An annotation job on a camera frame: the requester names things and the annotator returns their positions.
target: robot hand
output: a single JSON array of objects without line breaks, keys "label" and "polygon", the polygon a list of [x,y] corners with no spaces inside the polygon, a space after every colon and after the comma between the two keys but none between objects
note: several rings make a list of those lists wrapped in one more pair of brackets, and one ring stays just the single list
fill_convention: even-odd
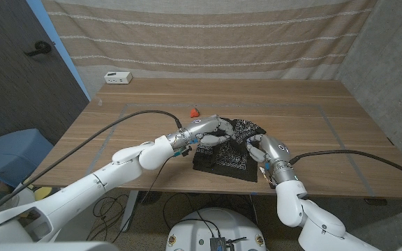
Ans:
[{"label": "robot hand", "polygon": [[[254,147],[251,142],[259,142],[263,151]],[[289,164],[290,151],[281,141],[266,135],[255,135],[247,139],[246,148],[255,161],[269,163],[272,182],[280,184],[297,180]]]},{"label": "robot hand", "polygon": [[[210,132],[216,132],[218,129],[223,130],[225,135],[220,137],[208,135]],[[167,135],[167,139],[173,149],[185,147],[197,140],[200,140],[200,143],[205,146],[215,146],[228,141],[230,138],[235,138],[234,128],[229,122],[220,118],[218,115],[194,120],[185,128]]]}]

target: white robot body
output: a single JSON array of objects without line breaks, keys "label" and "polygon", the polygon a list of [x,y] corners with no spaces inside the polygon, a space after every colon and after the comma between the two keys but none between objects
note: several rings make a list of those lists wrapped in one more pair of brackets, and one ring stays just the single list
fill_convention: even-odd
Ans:
[{"label": "white robot body", "polygon": [[[199,210],[199,213],[203,220],[211,221],[219,228],[221,237],[225,237],[226,241],[246,237],[246,239],[233,244],[235,250],[266,251],[262,232],[243,215],[225,208],[204,208]],[[200,216],[197,212],[193,212],[182,220],[186,219],[200,220]],[[213,231],[215,238],[218,238],[215,226],[209,222],[183,221],[177,223],[170,230],[165,250],[210,251],[210,239],[212,236],[206,224]]]}]

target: robotic arm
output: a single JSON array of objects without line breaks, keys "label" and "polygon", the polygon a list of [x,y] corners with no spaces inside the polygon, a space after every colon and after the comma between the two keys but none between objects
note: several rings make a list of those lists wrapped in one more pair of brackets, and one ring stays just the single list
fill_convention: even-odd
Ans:
[{"label": "robotic arm", "polygon": [[[215,137],[209,132],[224,130]],[[135,180],[142,169],[154,170],[175,153],[186,153],[189,144],[201,140],[216,145],[234,137],[232,126],[217,115],[195,120],[187,127],[154,142],[122,149],[112,156],[112,162],[81,178],[55,194],[23,206],[0,212],[0,243],[48,242],[80,211],[94,203],[107,191]]]},{"label": "robotic arm", "polygon": [[[260,148],[251,142],[260,142]],[[251,157],[269,163],[271,181],[276,183],[277,214],[289,227],[303,227],[299,243],[305,250],[378,250],[345,231],[344,224],[311,200],[303,200],[307,192],[289,164],[286,145],[273,137],[256,135],[246,143]]]},{"label": "robotic arm", "polygon": [[[224,136],[208,135],[217,130]],[[190,150],[200,141],[215,146],[235,138],[232,126],[219,116],[195,120],[185,128],[154,142],[122,149],[112,162],[40,201],[0,212],[0,243],[35,243],[54,240],[58,231],[80,211],[107,191],[138,178],[142,169],[153,170],[174,155]],[[251,142],[260,142],[260,149]],[[377,250],[345,231],[343,223],[310,200],[289,164],[285,144],[266,135],[248,139],[247,149],[258,162],[269,163],[272,183],[277,183],[277,213],[283,224],[303,227],[299,243],[305,250]]]}]

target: black wire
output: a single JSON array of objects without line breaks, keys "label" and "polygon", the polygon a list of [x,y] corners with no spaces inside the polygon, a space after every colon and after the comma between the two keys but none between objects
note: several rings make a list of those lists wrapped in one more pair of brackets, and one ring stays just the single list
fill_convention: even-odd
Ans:
[{"label": "black wire", "polygon": [[184,219],[184,220],[180,220],[180,221],[176,222],[176,224],[178,224],[178,223],[180,223],[180,222],[189,221],[189,220],[197,220],[197,221],[202,221],[202,222],[204,222],[205,224],[207,224],[207,222],[210,223],[210,224],[212,224],[213,226],[215,226],[216,231],[218,232],[218,237],[221,238],[220,229],[215,225],[215,223],[211,222],[210,220],[202,220],[202,219]]},{"label": "black wire", "polygon": [[69,156],[71,156],[72,154],[74,154],[76,151],[78,151],[80,148],[82,148],[85,144],[87,144],[88,142],[90,142],[91,140],[93,140],[95,137],[99,136],[99,134],[101,134],[102,132],[106,131],[107,129],[111,128],[112,126],[115,126],[116,124],[129,119],[131,117],[134,117],[136,115],[139,114],[145,114],[145,113],[159,113],[159,114],[165,114],[168,116],[171,116],[172,118],[174,118],[174,120],[176,121],[177,127],[179,129],[182,128],[182,124],[181,122],[179,122],[179,119],[169,113],[169,112],[164,112],[164,111],[160,111],[160,110],[144,110],[144,111],[139,111],[139,112],[134,112],[132,114],[129,114],[121,119],[118,119],[114,122],[112,122],[111,124],[105,126],[104,128],[100,129],[98,132],[96,132],[94,135],[90,136],[90,138],[86,139],[85,141],[83,141],[80,145],[78,145],[77,147],[75,147],[73,150],[71,150],[69,153],[67,153],[65,156],[61,157],[59,160],[57,160],[56,162],[54,162],[52,165],[50,165],[49,167],[47,167],[46,169],[44,169],[41,173],[37,174],[35,177],[31,178],[28,182],[26,182],[24,185],[22,185],[21,187],[19,187],[18,189],[16,189],[15,191],[13,191],[12,193],[4,196],[2,199],[0,199],[0,206],[2,206],[4,203],[6,203],[7,201],[9,201],[10,199],[12,199],[15,195],[17,195],[18,193],[20,193],[21,191],[23,191],[23,189],[27,188],[28,186],[30,186],[33,182],[35,182],[36,180],[38,180],[41,176],[45,175],[47,172],[49,172],[52,168],[54,168],[55,166],[57,166],[58,164],[60,164],[63,160],[65,160],[66,158],[68,158]]},{"label": "black wire", "polygon": [[167,199],[167,201],[164,203],[164,207],[162,208],[162,214],[163,214],[163,218],[164,218],[164,222],[167,225],[168,229],[170,230],[171,227],[167,222],[167,218],[165,216],[165,207],[167,206],[167,203],[175,196],[182,194],[181,192],[175,193],[174,195],[172,195],[170,198]]},{"label": "black wire", "polygon": [[[93,207],[93,209],[92,209],[92,214],[93,214],[95,217],[100,218],[100,219],[103,221],[103,223],[100,223],[99,225],[93,227],[93,229],[89,232],[89,234],[88,234],[88,236],[87,236],[87,241],[88,241],[89,237],[92,235],[92,233],[94,233],[94,232],[97,230],[97,228],[99,228],[100,226],[105,225],[104,228],[102,228],[102,229],[99,230],[96,234],[94,234],[94,236],[92,236],[91,241],[94,240],[95,237],[97,237],[102,231],[105,230],[105,232],[107,232],[107,230],[108,230],[110,227],[112,227],[113,225],[116,224],[116,222],[119,221],[120,217],[122,216],[122,214],[123,214],[123,212],[124,212],[124,210],[125,210],[124,206],[122,206],[122,204],[119,202],[119,198],[122,197],[122,196],[126,196],[126,197],[128,198],[128,195],[119,195],[118,197],[115,197],[115,198],[114,198],[114,197],[104,197],[104,198],[99,199],[99,200],[94,204],[94,207]],[[101,202],[102,202],[102,206],[100,206],[100,209],[99,209],[98,213],[96,213],[95,210],[96,210],[96,208],[97,208],[97,205],[99,205]],[[106,209],[105,211],[103,211],[103,207],[104,207],[105,205],[108,205],[110,202],[111,202],[110,207],[108,207],[108,209]],[[120,212],[119,212],[118,214],[116,214],[115,216],[113,216],[112,218],[110,218],[110,219],[108,219],[108,220],[105,220],[105,219],[106,219],[106,215],[111,211],[111,208],[112,208],[115,204],[120,205],[120,208],[121,208]]]},{"label": "black wire", "polygon": [[[190,198],[188,197],[188,195],[187,195],[186,193],[184,193],[184,192],[178,192],[178,193],[172,195],[170,198],[168,198],[167,201],[164,203],[164,207],[162,208],[162,214],[163,214],[164,222],[165,222],[165,224],[167,225],[168,229],[171,229],[171,227],[170,227],[170,225],[168,224],[167,218],[166,218],[166,216],[165,216],[165,207],[167,206],[167,203],[168,203],[173,197],[175,197],[175,196],[177,196],[177,195],[185,195],[186,198],[187,198],[187,200],[188,200],[188,204],[189,204],[190,207],[192,208],[192,211],[196,211],[196,213],[198,214],[198,216],[200,216],[201,220],[204,220],[204,219],[201,217],[200,212],[199,212],[198,210],[195,210],[195,208],[193,207],[192,202],[190,201]],[[207,228],[209,228],[210,233],[212,234],[212,238],[214,238],[214,237],[215,237],[214,232],[212,231],[212,229],[209,227],[209,225],[208,225],[206,222],[204,222],[204,223],[206,224]]]},{"label": "black wire", "polygon": [[375,160],[378,160],[380,162],[386,163],[388,165],[391,165],[399,170],[402,171],[402,166],[393,163],[390,160],[386,160],[384,158],[378,157],[376,155],[370,154],[370,153],[365,153],[362,151],[355,151],[355,150],[330,150],[330,151],[317,151],[317,152],[312,152],[312,153],[304,153],[298,156],[295,156],[293,159],[290,160],[290,164],[293,165],[295,164],[297,161],[299,161],[301,158],[303,157],[309,157],[309,156],[315,156],[315,155],[324,155],[324,154],[333,154],[333,153],[351,153],[351,154],[358,154],[358,155],[362,155],[362,156],[366,156],[369,158],[373,158]]},{"label": "black wire", "polygon": [[[158,175],[156,175],[156,178],[154,179],[154,181],[153,181],[153,183],[151,184],[150,188],[148,189],[147,193],[145,193],[145,196],[144,196],[144,197],[142,198],[142,200],[140,201],[141,204],[142,204],[142,203],[145,201],[145,199],[147,198],[147,195],[150,193],[151,188],[153,187],[154,183],[155,183],[156,180],[158,179],[159,174],[161,173],[161,171],[162,171],[162,169],[164,168],[165,164],[166,164],[167,161],[168,161],[169,159],[171,159],[172,157],[168,158],[168,159],[164,162],[164,164],[162,164],[161,169],[159,169]],[[122,226],[122,228],[119,230],[119,233],[117,233],[116,238],[114,238],[114,240],[112,241],[112,243],[114,243],[114,242],[118,239],[118,237],[119,237],[120,234],[122,233],[122,229],[128,224],[128,222],[130,221],[130,219],[135,215],[136,209],[137,209],[137,208],[134,208],[133,211],[131,211],[130,217],[128,217],[128,219],[125,221],[125,224],[124,224],[124,225]]]}]

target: gray wall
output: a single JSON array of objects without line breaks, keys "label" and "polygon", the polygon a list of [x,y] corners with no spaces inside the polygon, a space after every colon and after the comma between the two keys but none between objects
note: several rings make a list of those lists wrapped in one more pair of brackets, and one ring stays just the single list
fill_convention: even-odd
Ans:
[{"label": "gray wall", "polygon": [[378,0],[336,79],[402,152],[402,1]]}]

